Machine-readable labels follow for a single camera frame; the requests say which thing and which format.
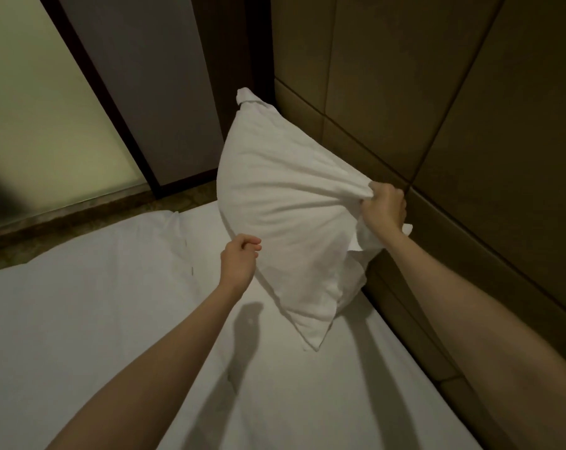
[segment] white bed sheet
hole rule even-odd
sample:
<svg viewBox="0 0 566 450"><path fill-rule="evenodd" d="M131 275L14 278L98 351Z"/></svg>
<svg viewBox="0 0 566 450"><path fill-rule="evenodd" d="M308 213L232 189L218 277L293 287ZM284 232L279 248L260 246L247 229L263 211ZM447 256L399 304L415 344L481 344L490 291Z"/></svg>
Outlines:
<svg viewBox="0 0 566 450"><path fill-rule="evenodd" d="M205 296L230 236L216 202L181 218ZM314 352L254 279L216 349L256 448L480 448L362 293Z"/></svg>
<svg viewBox="0 0 566 450"><path fill-rule="evenodd" d="M181 216L155 212L0 271L0 449L42 449L200 299ZM252 442L212 353L159 448Z"/></svg>

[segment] person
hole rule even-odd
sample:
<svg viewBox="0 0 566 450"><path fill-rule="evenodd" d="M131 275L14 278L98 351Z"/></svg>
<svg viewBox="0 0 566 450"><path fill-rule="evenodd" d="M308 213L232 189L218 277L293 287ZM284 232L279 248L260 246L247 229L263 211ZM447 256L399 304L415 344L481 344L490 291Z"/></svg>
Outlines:
<svg viewBox="0 0 566 450"><path fill-rule="evenodd" d="M361 204L365 223L489 412L519 448L566 449L566 362L502 304L402 233L400 189L370 187L373 198ZM245 234L227 243L214 292L98 391L47 448L156 448L252 281L260 243Z"/></svg>

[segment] pillow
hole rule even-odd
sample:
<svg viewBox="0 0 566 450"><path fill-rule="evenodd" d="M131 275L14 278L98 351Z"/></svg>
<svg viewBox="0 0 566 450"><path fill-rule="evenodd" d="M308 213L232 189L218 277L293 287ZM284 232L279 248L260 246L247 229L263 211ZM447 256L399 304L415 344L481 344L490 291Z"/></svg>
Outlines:
<svg viewBox="0 0 566 450"><path fill-rule="evenodd" d="M234 233L262 238L257 270L317 350L383 248L360 218L370 179L249 89L237 91L237 103L216 180L219 209Z"/></svg>

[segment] frosted glass panel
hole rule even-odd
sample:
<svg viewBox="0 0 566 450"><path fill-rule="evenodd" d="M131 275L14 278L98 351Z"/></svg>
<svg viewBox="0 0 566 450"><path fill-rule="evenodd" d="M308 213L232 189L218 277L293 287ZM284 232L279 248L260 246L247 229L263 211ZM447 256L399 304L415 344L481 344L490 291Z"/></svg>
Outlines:
<svg viewBox="0 0 566 450"><path fill-rule="evenodd" d="M0 0L0 225L144 181L39 0Z"/></svg>

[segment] white pillow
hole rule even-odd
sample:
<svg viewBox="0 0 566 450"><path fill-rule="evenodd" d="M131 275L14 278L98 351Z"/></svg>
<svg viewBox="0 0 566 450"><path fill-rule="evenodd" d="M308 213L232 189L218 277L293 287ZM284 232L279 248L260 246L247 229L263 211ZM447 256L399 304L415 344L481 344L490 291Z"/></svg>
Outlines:
<svg viewBox="0 0 566 450"><path fill-rule="evenodd" d="M237 91L237 103L216 180L219 208L234 233L262 238L258 272L317 350L383 248L360 219L370 179L249 89Z"/></svg>

